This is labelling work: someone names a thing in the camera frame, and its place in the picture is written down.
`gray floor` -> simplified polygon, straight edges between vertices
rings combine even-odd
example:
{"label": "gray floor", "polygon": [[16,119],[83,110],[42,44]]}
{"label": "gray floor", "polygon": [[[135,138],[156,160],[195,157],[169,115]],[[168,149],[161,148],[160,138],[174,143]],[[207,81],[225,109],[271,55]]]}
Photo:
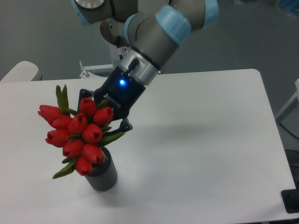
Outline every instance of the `gray floor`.
{"label": "gray floor", "polygon": [[[154,12],[166,2],[139,0],[140,10]],[[279,13],[272,0],[218,2],[218,23],[192,34],[163,73],[255,68],[276,113],[299,78],[299,18]],[[111,63],[99,24],[81,26],[69,0],[1,0],[0,79],[24,60],[36,64],[45,80],[78,78],[79,60],[85,65]],[[285,121],[297,135],[298,113],[297,108]],[[285,148],[299,148],[282,135]]]}

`metal bracket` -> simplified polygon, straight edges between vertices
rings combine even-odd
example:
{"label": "metal bracket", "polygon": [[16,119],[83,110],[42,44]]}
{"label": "metal bracket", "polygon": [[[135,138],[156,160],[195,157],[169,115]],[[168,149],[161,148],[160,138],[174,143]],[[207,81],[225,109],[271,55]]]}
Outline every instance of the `metal bracket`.
{"label": "metal bracket", "polygon": [[79,61],[81,68],[81,78],[97,78],[108,77],[113,72],[112,64],[84,66],[82,61]]}
{"label": "metal bracket", "polygon": [[296,92],[289,98],[283,107],[275,115],[276,123],[279,124],[299,104],[299,79],[295,81]]}

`white table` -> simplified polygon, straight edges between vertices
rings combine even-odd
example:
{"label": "white table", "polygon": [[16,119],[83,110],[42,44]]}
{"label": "white table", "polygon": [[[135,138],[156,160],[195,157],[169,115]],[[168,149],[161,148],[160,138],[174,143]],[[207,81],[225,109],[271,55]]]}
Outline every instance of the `white table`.
{"label": "white table", "polygon": [[109,145],[118,182],[99,193],[76,172],[52,180],[62,150],[38,116],[67,84],[104,78],[0,84],[0,220],[43,224],[232,224],[291,219],[280,192],[294,189],[256,70],[161,75],[130,112],[134,129]]}

